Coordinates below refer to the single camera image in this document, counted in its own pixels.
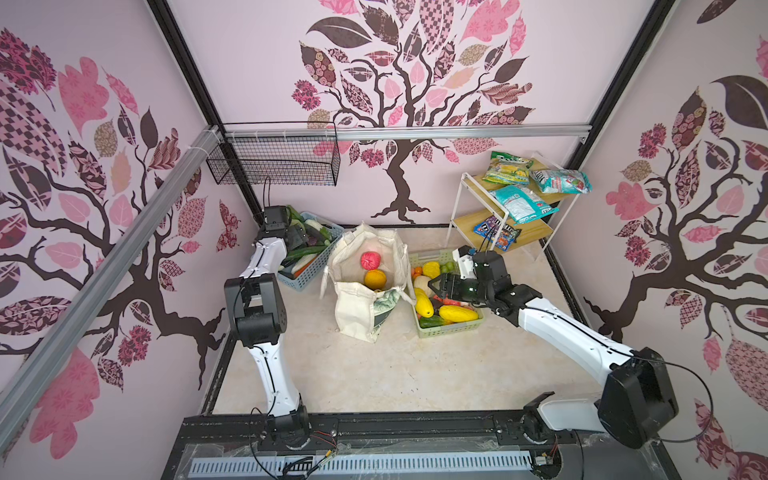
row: pink round object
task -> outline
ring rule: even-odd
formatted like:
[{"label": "pink round object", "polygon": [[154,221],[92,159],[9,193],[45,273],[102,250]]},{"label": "pink round object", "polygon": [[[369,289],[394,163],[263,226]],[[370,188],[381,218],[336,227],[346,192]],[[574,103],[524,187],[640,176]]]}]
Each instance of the pink round object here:
[{"label": "pink round object", "polygon": [[379,268],[382,262],[382,256],[376,252],[365,252],[360,257],[360,265],[366,270],[375,270]]}]

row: black wire basket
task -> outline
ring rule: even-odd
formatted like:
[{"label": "black wire basket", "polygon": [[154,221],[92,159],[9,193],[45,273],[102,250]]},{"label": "black wire basket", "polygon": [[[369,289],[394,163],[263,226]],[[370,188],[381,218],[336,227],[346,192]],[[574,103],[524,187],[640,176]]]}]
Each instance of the black wire basket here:
[{"label": "black wire basket", "polygon": [[217,184],[269,182],[336,186],[341,156],[336,125],[332,122],[279,121],[250,124],[303,124],[307,129],[280,131],[271,128],[228,134],[226,141],[220,143],[207,159]]}]

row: yellow vegetable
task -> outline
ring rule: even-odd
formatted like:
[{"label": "yellow vegetable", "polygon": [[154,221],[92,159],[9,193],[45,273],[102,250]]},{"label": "yellow vegetable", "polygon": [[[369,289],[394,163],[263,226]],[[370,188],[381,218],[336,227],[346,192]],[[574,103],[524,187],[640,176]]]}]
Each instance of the yellow vegetable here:
[{"label": "yellow vegetable", "polygon": [[435,294],[435,292],[432,292],[432,289],[429,288],[428,282],[429,282],[428,276],[419,275],[415,279],[413,279],[413,287],[424,290],[424,293],[426,293],[427,296],[432,296]]},{"label": "yellow vegetable", "polygon": [[371,290],[380,290],[386,285],[386,273],[379,269],[368,270],[362,283]]},{"label": "yellow vegetable", "polygon": [[422,268],[424,270],[424,274],[431,280],[434,280],[440,275],[440,264],[437,262],[427,262]]},{"label": "yellow vegetable", "polygon": [[440,316],[449,322],[471,322],[480,318],[474,310],[456,305],[443,305],[440,307]]},{"label": "yellow vegetable", "polygon": [[429,297],[424,293],[424,290],[415,288],[413,291],[416,294],[416,313],[424,318],[429,318],[432,315],[435,315],[435,309],[432,307],[432,302],[429,301]]}]

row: white tote bag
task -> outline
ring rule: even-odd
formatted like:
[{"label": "white tote bag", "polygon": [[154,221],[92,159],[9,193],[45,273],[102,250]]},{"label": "white tote bag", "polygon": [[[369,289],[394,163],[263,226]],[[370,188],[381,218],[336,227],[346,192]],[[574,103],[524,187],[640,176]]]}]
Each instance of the white tote bag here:
[{"label": "white tote bag", "polygon": [[[374,292],[362,284],[366,275],[360,265],[365,252],[382,257],[379,270],[386,273],[385,289]],[[333,281],[336,295],[336,323],[344,335],[374,343],[384,320],[402,297],[412,305],[415,300],[406,293],[411,267],[408,247],[395,230],[377,230],[362,223],[354,231],[344,232],[328,258],[320,298],[328,279]]]}]

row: blue plastic basket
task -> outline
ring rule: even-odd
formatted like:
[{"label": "blue plastic basket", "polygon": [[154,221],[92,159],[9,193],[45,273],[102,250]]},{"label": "blue plastic basket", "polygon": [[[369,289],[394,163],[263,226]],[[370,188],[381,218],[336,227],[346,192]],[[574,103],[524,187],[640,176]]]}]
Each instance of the blue plastic basket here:
[{"label": "blue plastic basket", "polygon": [[323,270],[323,268],[325,268],[326,263],[328,263],[328,257],[330,257],[331,251],[333,251],[333,248],[336,246],[339,238],[341,238],[341,234],[344,233],[344,229],[342,227],[336,225],[333,222],[329,222],[324,218],[320,218],[315,214],[311,214],[310,212],[302,212],[301,217],[304,220],[317,220],[323,225],[328,226],[331,237],[333,237],[333,242],[331,242],[328,248],[323,250],[323,252],[318,255],[317,258],[313,260],[313,262],[310,263],[310,265],[295,280],[291,280],[287,276],[281,275],[280,273],[277,274],[277,279],[280,282],[285,283],[287,286],[291,287],[297,292],[304,290],[304,287],[307,286],[307,284],[311,282],[312,279],[315,278],[317,274]]}]

